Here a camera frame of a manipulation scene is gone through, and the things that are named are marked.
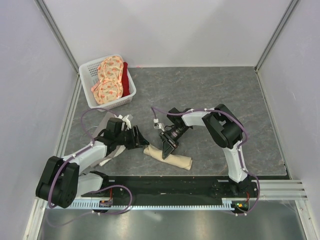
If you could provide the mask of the beige cloth napkin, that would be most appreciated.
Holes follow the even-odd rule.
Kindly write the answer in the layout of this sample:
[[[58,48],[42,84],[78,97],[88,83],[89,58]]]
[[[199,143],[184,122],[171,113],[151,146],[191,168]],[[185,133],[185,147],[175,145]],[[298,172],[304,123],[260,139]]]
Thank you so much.
[[[154,147],[151,144],[148,145],[143,150],[143,153],[160,162],[163,162],[181,169],[185,169],[189,171],[192,168],[193,160],[191,157],[169,154],[167,158],[163,159],[162,158],[163,151]]]

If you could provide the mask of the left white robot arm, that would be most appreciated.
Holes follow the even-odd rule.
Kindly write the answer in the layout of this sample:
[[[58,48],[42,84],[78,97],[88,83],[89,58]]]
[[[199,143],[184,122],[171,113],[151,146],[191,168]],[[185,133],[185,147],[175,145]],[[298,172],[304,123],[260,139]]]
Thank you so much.
[[[131,150],[149,144],[138,126],[129,126],[129,121],[111,117],[87,146],[73,154],[51,156],[47,160],[35,195],[47,201],[51,208],[67,208],[78,195],[79,176],[83,170],[113,153],[118,146]]]

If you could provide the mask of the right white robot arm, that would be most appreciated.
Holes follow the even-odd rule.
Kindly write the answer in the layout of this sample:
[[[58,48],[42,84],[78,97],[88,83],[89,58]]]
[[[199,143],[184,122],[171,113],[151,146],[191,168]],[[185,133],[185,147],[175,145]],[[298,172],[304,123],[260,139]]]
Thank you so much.
[[[179,111],[173,107],[166,113],[173,123],[170,129],[162,129],[159,134],[162,140],[162,159],[179,146],[178,140],[194,126],[205,127],[213,141],[223,150],[228,167],[228,186],[235,197],[242,196],[250,186],[251,179],[245,165],[242,145],[247,137],[244,126],[224,105],[214,108],[192,109]]]

